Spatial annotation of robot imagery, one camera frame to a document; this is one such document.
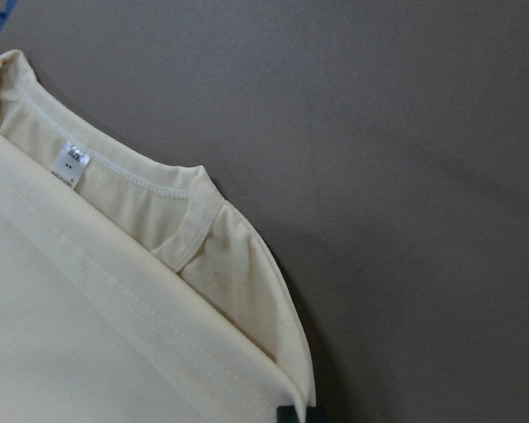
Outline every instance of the gray surface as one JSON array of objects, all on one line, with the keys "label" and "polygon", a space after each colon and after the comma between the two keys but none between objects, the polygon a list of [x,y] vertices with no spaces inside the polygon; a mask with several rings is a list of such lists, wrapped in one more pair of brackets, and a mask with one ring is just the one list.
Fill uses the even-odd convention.
[{"label": "gray surface", "polygon": [[529,2],[20,0],[10,48],[206,166],[285,272],[331,422],[529,422]]}]

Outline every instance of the white tag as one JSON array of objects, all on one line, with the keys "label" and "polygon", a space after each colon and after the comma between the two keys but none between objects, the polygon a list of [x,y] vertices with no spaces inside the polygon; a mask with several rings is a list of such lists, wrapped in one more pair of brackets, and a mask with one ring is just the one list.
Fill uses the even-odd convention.
[{"label": "white tag", "polygon": [[66,143],[56,156],[51,173],[74,189],[89,160],[90,155],[81,152],[77,146]]}]

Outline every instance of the cream shirt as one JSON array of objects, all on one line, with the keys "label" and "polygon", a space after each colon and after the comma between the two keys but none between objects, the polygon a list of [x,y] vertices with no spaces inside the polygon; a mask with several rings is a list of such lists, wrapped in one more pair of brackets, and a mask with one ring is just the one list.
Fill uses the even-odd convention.
[{"label": "cream shirt", "polygon": [[[65,143],[90,157],[71,189]],[[253,226],[204,167],[148,159],[0,55],[0,423],[275,421],[309,347]]]}]

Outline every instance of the fabric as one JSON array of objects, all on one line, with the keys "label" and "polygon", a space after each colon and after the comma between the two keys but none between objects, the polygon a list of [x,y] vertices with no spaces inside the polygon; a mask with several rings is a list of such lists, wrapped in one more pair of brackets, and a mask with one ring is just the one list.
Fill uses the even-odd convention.
[{"label": "fabric", "polygon": [[[90,155],[74,189],[50,173]],[[168,166],[0,55],[0,422],[300,421],[301,323],[269,249],[202,166]]]}]

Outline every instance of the black object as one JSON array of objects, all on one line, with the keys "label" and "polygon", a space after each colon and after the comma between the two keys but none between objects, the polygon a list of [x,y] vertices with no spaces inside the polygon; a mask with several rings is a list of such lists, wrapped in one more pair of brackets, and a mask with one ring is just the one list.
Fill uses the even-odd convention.
[{"label": "black object", "polygon": [[[299,423],[296,409],[293,405],[281,405],[276,409],[276,423]],[[306,423],[327,423],[327,413],[323,407],[308,407],[306,409]]]}]

